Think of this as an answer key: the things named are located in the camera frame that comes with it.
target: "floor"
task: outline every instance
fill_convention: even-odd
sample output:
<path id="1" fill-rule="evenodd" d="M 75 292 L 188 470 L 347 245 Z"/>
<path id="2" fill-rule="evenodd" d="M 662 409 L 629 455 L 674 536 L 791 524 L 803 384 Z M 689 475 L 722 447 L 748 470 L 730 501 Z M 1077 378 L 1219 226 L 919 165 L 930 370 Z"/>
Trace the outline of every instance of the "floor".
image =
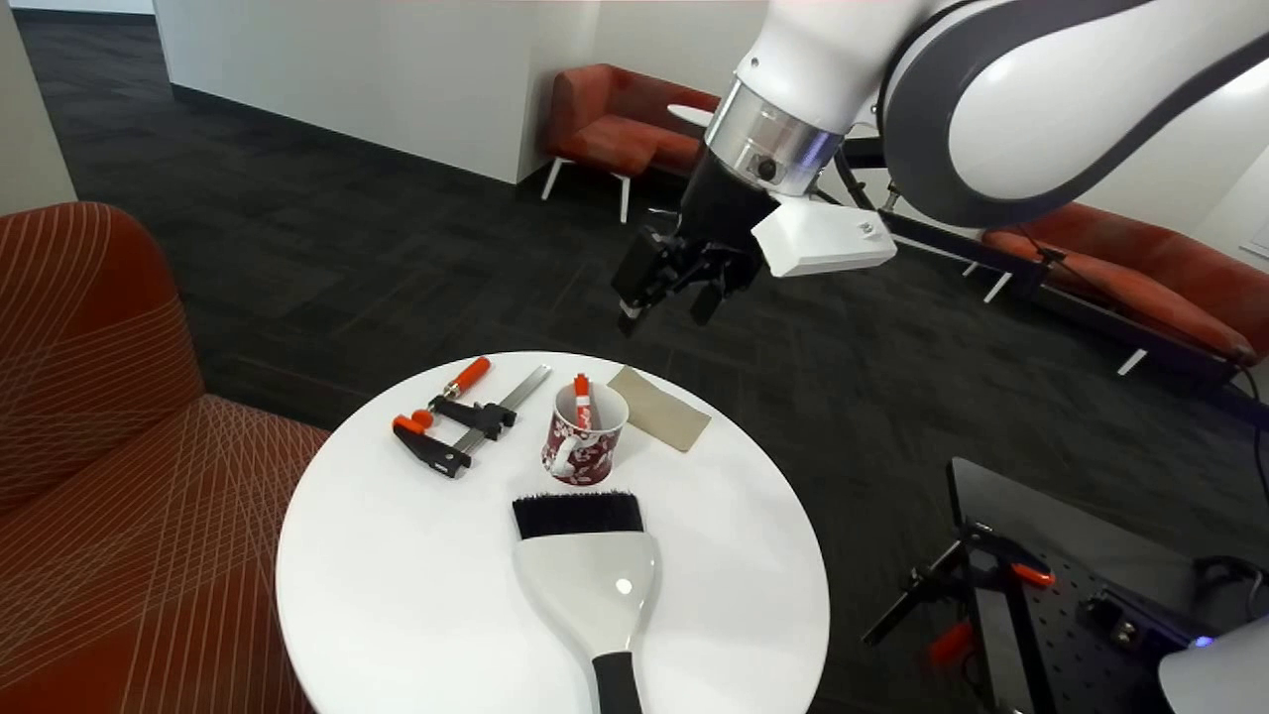
<path id="1" fill-rule="evenodd" d="M 486 349 L 578 349 L 662 372 L 757 435 L 810 507 L 833 578 L 819 714 L 970 709 L 919 667 L 947 610 L 882 647 L 860 627 L 947 541 L 947 455 L 970 455 L 1190 552 L 1269 559 L 1249 425 L 1186 381 L 1112 381 L 1122 349 L 901 254 L 873 275 L 759 282 L 713 325 L 685 302 L 635 336 L 606 276 L 629 241 L 613 183 L 499 188 L 424 157 L 175 94 L 153 23 L 21 21 L 84 200 L 166 245 L 214 394 L 338 425 L 376 389 Z M 639 188 L 646 206 L 674 188 Z"/>

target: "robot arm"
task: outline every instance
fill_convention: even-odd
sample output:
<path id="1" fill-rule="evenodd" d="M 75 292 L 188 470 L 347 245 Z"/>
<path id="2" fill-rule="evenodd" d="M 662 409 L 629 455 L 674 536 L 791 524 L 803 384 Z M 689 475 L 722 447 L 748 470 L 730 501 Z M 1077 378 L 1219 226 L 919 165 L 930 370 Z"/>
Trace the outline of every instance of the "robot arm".
<path id="1" fill-rule="evenodd" d="M 778 267 L 770 234 L 785 267 L 815 267 L 787 275 L 882 261 L 878 224 L 803 200 L 873 93 L 902 200 L 999 226 L 1077 200 L 1266 56 L 1269 0 L 773 0 L 679 214 L 613 275 L 622 314 L 703 286 L 705 321 Z"/>

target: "cushioned chair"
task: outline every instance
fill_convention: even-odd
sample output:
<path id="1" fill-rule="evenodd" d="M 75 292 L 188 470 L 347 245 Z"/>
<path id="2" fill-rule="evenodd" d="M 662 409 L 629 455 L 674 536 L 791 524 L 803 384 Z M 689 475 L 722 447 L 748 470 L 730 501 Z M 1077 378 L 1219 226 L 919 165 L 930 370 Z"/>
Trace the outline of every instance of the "cushioned chair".
<path id="1" fill-rule="evenodd" d="M 309 709 L 274 546 L 321 442 L 203 394 L 136 218 L 0 218 L 0 709 Z"/>
<path id="2" fill-rule="evenodd" d="M 1095 206 L 1063 206 L 1026 226 L 987 229 L 982 245 L 1048 261 L 1048 282 L 1231 364 L 1269 353 L 1269 275 L 1186 234 Z M 1132 349 L 1119 372 L 1124 378 L 1143 358 L 1144 349 Z"/>
<path id="3" fill-rule="evenodd" d="M 560 72 L 547 120 L 547 151 L 555 163 L 543 183 L 543 202 L 561 163 L 585 163 L 622 183 L 619 224 L 629 218 L 629 177 L 646 169 L 689 176 L 703 139 L 667 113 L 668 105 L 713 113 L 717 94 L 611 62 Z"/>

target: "dark carpet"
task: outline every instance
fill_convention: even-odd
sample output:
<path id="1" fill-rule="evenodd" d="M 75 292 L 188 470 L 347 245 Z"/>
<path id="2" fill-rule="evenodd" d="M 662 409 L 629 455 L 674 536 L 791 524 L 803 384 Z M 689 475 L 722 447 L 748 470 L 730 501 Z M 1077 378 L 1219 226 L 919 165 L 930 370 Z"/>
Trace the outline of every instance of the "dark carpet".
<path id="1" fill-rule="evenodd" d="M 84 200 L 166 245 L 214 394 L 331 430 L 376 389 L 486 349 L 578 349 L 662 372 L 748 430 L 803 501 L 833 578 L 819 709 L 970 709 L 919 667 L 947 610 L 878 651 L 860 627 L 952 528 L 947 455 L 970 455 L 1186 552 L 1269 559 L 1249 425 L 1186 381 L 1119 381 L 1119 344 L 1033 307 L 982 310 L 960 267 L 759 282 L 713 325 L 685 302 L 613 329 L 629 239 L 613 183 L 499 188 L 198 94 L 175 94 L 153 23 L 21 21 Z M 640 202 L 674 188 L 640 183 Z"/>

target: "dustpan handle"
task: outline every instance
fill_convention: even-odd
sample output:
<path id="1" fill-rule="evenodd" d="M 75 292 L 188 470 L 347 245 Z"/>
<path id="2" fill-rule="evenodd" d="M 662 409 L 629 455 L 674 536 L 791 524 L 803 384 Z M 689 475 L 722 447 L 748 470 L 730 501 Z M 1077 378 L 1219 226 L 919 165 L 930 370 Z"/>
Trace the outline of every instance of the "dustpan handle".
<path id="1" fill-rule="evenodd" d="M 629 651 L 596 660 L 596 678 L 597 678 L 597 714 L 639 714 Z"/>

